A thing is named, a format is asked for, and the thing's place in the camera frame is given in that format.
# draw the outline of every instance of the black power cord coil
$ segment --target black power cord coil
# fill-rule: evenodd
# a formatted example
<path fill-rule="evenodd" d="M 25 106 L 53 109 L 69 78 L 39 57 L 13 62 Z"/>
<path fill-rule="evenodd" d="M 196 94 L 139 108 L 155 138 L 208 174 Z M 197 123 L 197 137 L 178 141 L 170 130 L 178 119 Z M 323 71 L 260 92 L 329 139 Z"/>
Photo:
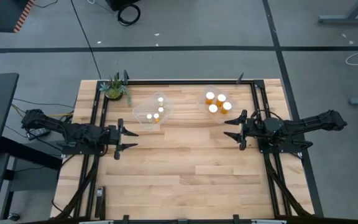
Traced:
<path fill-rule="evenodd" d="M 126 21 L 121 17 L 121 13 L 128 7 L 133 7 L 134 9 L 136 9 L 137 11 L 137 16 L 136 19 L 134 19 L 133 21 Z M 122 6 L 119 11 L 118 11 L 118 22 L 122 25 L 122 26 L 130 26 L 133 25 L 135 22 L 137 22 L 140 19 L 140 8 L 134 4 L 126 4 L 125 6 Z"/>

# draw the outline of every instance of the orange and black striped cable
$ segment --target orange and black striped cable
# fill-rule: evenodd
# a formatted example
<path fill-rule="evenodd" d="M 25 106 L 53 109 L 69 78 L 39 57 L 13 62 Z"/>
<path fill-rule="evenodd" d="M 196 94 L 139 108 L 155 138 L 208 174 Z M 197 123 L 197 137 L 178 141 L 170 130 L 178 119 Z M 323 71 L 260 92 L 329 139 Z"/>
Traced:
<path fill-rule="evenodd" d="M 25 8 L 19 18 L 19 20 L 16 22 L 16 25 L 15 25 L 15 28 L 13 29 L 13 31 L 15 33 L 19 32 L 20 29 L 22 28 L 23 24 L 24 24 L 24 21 L 25 19 L 27 18 L 27 16 L 29 15 L 30 13 L 30 10 L 31 10 L 31 7 L 34 5 L 34 1 L 35 0 L 30 0 L 26 5 L 25 5 Z"/>

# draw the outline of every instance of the black cable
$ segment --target black cable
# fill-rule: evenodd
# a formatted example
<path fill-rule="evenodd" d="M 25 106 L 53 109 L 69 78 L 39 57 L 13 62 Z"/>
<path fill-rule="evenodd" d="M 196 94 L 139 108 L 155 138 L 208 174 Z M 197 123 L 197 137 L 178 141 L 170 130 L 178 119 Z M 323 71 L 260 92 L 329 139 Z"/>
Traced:
<path fill-rule="evenodd" d="M 14 172 L 23 172 L 23 171 L 27 171 L 27 170 L 37 170 L 37 169 L 43 169 L 43 168 L 45 168 L 45 166 L 37 167 L 37 168 L 27 168 L 27 169 L 22 169 L 22 170 L 14 170 Z"/>
<path fill-rule="evenodd" d="M 100 5 L 98 2 L 95 1 L 94 3 L 97 4 L 98 6 L 102 7 L 103 9 L 107 10 L 108 12 L 110 12 L 111 14 L 113 14 L 114 16 L 116 16 L 115 13 L 111 12 L 108 8 L 106 8 L 106 7 L 102 6 L 102 5 Z"/>
<path fill-rule="evenodd" d="M 70 119 L 73 117 L 73 113 L 74 113 L 74 111 L 70 112 L 70 113 L 69 113 L 70 115 L 62 116 L 62 117 L 59 119 L 59 121 L 62 121 L 63 118 L 66 118 L 66 120 L 67 120 L 67 119 L 70 120 Z"/>
<path fill-rule="evenodd" d="M 13 106 L 13 108 L 18 109 L 18 110 L 21 111 L 22 113 L 25 113 L 24 110 L 20 109 L 18 106 L 14 105 L 13 103 L 11 103 L 11 105 Z"/>
<path fill-rule="evenodd" d="M 117 16 L 117 19 L 118 19 L 118 23 L 120 23 L 120 25 L 122 26 L 130 26 L 132 24 L 134 24 L 135 22 L 137 22 L 139 19 L 140 19 L 140 8 L 134 4 L 127 4 L 127 5 L 124 5 L 122 6 L 119 11 L 118 11 L 118 14 L 116 15 L 115 13 L 111 12 L 108 8 L 100 5 L 98 2 L 94 2 L 96 5 L 98 5 L 99 7 L 105 9 L 106 11 L 110 12 L 111 14 L 113 14 L 114 16 Z M 121 13 L 128 7 L 133 7 L 136 11 L 137 11 L 137 16 L 136 16 L 136 19 L 134 19 L 133 21 L 126 21 L 124 20 L 122 17 L 121 17 Z"/>
<path fill-rule="evenodd" d="M 47 5 L 44 5 L 44 6 L 39 6 L 39 5 L 37 5 L 37 4 L 34 4 L 34 6 L 37 6 L 37 7 L 40 7 L 40 8 L 46 8 L 46 7 L 48 7 L 48 6 L 51 6 L 51 5 L 53 5 L 53 4 L 56 4 L 57 2 L 58 2 L 58 0 L 56 0 L 56 1 L 52 2 L 52 3 L 49 3 L 49 4 L 47 4 Z"/>
<path fill-rule="evenodd" d="M 106 155 L 106 153 L 107 153 L 108 150 L 109 150 L 109 145 L 106 144 L 105 147 L 104 147 L 103 154 L 101 154 L 100 157 Z"/>
<path fill-rule="evenodd" d="M 8 126 L 6 126 L 6 125 L 5 125 L 5 128 L 10 129 L 11 131 L 14 131 L 16 134 L 22 136 L 23 138 L 27 138 L 26 136 L 24 136 L 24 135 L 22 135 L 21 133 L 17 132 L 17 131 L 16 131 L 15 129 L 13 129 L 13 128 L 10 128 L 10 127 L 8 127 Z"/>
<path fill-rule="evenodd" d="M 270 113 L 270 114 L 272 114 L 272 115 L 276 116 L 278 119 L 280 119 L 280 120 L 284 121 L 284 120 L 283 120 L 283 118 L 281 118 L 281 117 L 280 117 L 279 115 L 277 115 L 276 113 L 273 113 L 273 112 L 268 111 L 268 110 L 259 110 L 259 111 L 265 111 L 265 112 L 268 112 L 268 113 Z"/>
<path fill-rule="evenodd" d="M 102 79 L 102 76 L 100 75 L 100 71 L 99 71 L 98 64 L 96 63 L 96 59 L 94 58 L 94 54 L 93 54 L 93 50 L 92 50 L 91 44 L 90 44 L 90 42 L 88 41 L 88 38 L 86 37 L 84 28 L 82 27 L 82 23 L 81 23 L 81 21 L 80 21 L 80 18 L 78 17 L 77 10 L 75 9 L 73 0 L 70 0 L 70 1 L 71 1 L 71 5 L 73 6 L 74 13 L 75 13 L 75 16 L 77 17 L 78 23 L 79 23 L 80 26 L 81 26 L 82 33 L 84 33 L 84 37 L 85 37 L 86 43 L 88 44 L 88 47 L 89 47 L 89 49 L 90 49 L 90 51 L 91 51 L 92 58 L 93 58 L 93 62 L 94 62 L 94 65 L 96 66 L 96 69 L 97 69 L 97 71 L 98 71 L 99 78 Z"/>
<path fill-rule="evenodd" d="M 126 21 L 125 19 L 123 19 L 121 17 L 121 13 L 128 7 L 133 7 L 134 9 L 136 9 L 137 11 L 137 16 L 133 21 Z M 137 22 L 140 19 L 140 9 L 138 6 L 134 5 L 134 4 L 127 4 L 125 6 L 122 6 L 119 11 L 118 11 L 118 15 L 117 15 L 117 19 L 118 19 L 118 23 L 120 23 L 120 25 L 122 26 L 130 26 L 133 25 L 135 22 Z"/>
<path fill-rule="evenodd" d="M 73 106 L 63 105 L 63 104 L 60 104 L 60 103 L 34 103 L 34 102 L 31 102 L 31 101 L 21 100 L 21 99 L 17 99 L 17 98 L 13 98 L 13 100 L 22 101 L 22 102 L 26 102 L 26 103 L 31 103 L 31 104 L 34 104 L 34 105 L 47 105 L 47 106 L 57 105 L 57 106 L 65 106 L 65 107 L 68 107 L 68 108 L 74 108 Z"/>
<path fill-rule="evenodd" d="M 55 205 L 55 202 L 53 201 L 53 199 L 52 199 L 52 205 L 53 205 L 57 210 L 59 210 L 59 212 L 63 212 L 62 209 L 58 208 L 58 207 Z"/>
<path fill-rule="evenodd" d="M 72 159 L 74 156 L 75 156 L 75 154 L 74 154 L 74 155 L 71 155 L 68 159 L 66 159 L 66 160 L 62 163 L 61 168 L 66 164 L 66 162 L 68 162 L 68 161 L 69 161 L 70 159 Z"/>
<path fill-rule="evenodd" d="M 36 140 L 38 140 L 38 141 L 40 141 L 40 142 L 42 142 L 42 143 L 47 144 L 48 146 L 50 146 L 50 147 L 52 147 L 52 148 L 58 150 L 59 152 L 62 152 L 62 150 L 59 149 L 58 147 L 56 147 L 56 146 L 54 146 L 54 145 L 52 145 L 52 144 L 50 144 L 50 143 L 47 143 L 46 141 L 43 141 L 43 140 L 39 139 L 38 137 L 36 138 Z"/>

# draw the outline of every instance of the black wheel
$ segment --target black wheel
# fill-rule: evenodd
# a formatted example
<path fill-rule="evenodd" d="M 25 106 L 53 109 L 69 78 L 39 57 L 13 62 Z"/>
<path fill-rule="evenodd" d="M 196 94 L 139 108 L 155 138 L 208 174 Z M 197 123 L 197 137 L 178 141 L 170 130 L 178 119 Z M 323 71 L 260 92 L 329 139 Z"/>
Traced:
<path fill-rule="evenodd" d="M 114 159 L 115 159 L 115 160 L 119 160 L 119 158 L 120 158 L 119 152 L 115 151 L 115 152 L 114 152 Z"/>
<path fill-rule="evenodd" d="M 20 219 L 20 215 L 16 213 L 10 213 L 7 219 L 17 222 Z"/>

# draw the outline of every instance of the metal bracket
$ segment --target metal bracket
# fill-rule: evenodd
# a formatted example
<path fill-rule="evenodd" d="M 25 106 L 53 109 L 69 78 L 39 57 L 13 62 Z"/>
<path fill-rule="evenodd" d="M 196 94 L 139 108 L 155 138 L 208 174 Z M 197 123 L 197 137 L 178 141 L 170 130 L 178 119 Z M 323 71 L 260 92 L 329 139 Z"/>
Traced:
<path fill-rule="evenodd" d="M 285 220 L 251 220 L 251 223 L 255 224 L 286 224 Z"/>
<path fill-rule="evenodd" d="M 127 73 L 127 70 L 124 69 L 124 85 L 128 85 L 128 79 L 129 75 Z"/>
<path fill-rule="evenodd" d="M 240 77 L 237 79 L 236 84 L 241 84 L 242 77 L 244 76 L 244 72 L 240 75 Z"/>
<path fill-rule="evenodd" d="M 187 224 L 189 220 L 178 220 L 178 224 Z"/>
<path fill-rule="evenodd" d="M 233 223 L 240 224 L 240 216 L 239 215 L 233 215 Z"/>
<path fill-rule="evenodd" d="M 265 88 L 265 82 L 263 80 L 254 80 L 254 84 L 259 88 Z"/>
<path fill-rule="evenodd" d="M 80 222 L 79 224 L 113 224 L 114 220 Z"/>
<path fill-rule="evenodd" d="M 122 218 L 122 224 L 128 224 L 129 223 L 129 215 L 124 215 Z"/>
<path fill-rule="evenodd" d="M 99 187 L 96 194 L 95 218 L 106 219 L 106 187 Z"/>

